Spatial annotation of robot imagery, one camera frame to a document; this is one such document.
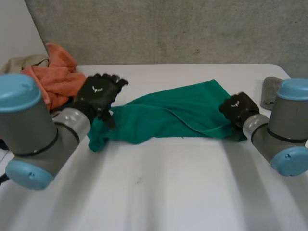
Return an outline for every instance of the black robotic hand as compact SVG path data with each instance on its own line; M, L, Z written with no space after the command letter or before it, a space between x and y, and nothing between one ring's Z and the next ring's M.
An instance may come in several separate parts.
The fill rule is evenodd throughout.
M251 116L259 114L260 110L255 102L244 92L231 96L220 107L219 111L238 129L242 129L244 122Z
M95 117L103 120L109 128L115 128L115 122L109 113L110 105L128 82L117 75L95 74L89 76L77 96L73 107L83 112L92 124Z

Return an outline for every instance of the green towel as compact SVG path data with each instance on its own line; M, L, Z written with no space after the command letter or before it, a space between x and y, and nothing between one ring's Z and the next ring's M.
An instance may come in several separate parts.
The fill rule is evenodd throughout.
M224 138L234 133L219 112L229 97L215 80L142 96L110 109L115 129L95 119L88 133L89 148L96 152L108 139L138 144L151 137Z

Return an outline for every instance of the table surface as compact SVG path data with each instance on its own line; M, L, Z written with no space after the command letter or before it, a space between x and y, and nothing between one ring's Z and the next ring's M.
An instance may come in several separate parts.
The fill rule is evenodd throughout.
M260 102L274 65L79 66L85 75L129 81L114 105L150 92L215 79ZM269 111L261 112L270 115ZM248 141L164 138L110 141L99 153L85 138L44 191L0 187L1 231L306 231L307 174L285 178ZM7 154L0 173L12 158Z

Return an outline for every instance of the white wall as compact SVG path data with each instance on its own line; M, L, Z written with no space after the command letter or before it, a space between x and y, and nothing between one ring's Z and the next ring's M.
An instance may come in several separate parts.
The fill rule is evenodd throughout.
M24 0L0 0L0 67L31 54L47 53Z

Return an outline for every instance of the beige cloth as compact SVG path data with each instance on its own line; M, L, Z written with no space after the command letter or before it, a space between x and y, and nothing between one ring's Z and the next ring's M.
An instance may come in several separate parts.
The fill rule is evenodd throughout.
M0 74L21 73L30 66L48 67L49 57L43 54L34 54L22 58L11 58L0 69Z

